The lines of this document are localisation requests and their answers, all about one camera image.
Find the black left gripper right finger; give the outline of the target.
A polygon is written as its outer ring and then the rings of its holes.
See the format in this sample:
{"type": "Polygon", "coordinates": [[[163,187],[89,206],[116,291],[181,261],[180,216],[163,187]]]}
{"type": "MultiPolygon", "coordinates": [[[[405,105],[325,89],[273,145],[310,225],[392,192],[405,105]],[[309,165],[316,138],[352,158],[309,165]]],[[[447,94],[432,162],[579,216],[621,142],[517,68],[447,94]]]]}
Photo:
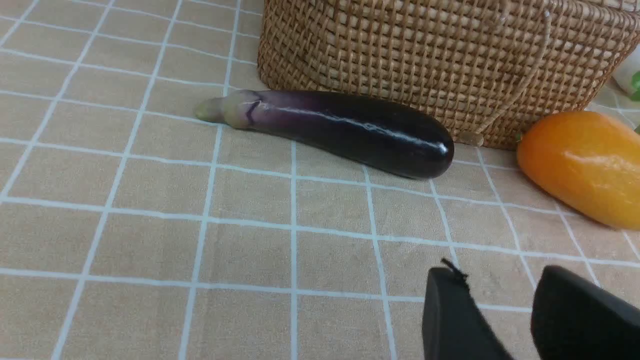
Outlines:
{"type": "Polygon", "coordinates": [[[542,360],[637,360],[640,311],[560,265],[544,267],[530,332],[542,360]]]}

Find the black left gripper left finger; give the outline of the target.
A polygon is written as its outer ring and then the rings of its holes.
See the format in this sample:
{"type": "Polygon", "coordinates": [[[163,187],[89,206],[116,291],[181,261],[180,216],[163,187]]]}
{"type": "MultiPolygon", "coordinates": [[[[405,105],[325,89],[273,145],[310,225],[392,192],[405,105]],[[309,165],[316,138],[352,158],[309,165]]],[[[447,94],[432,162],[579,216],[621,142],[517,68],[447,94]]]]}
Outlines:
{"type": "Polygon", "coordinates": [[[426,360],[512,360],[471,296],[468,275],[450,260],[429,269],[422,315],[426,360]]]}

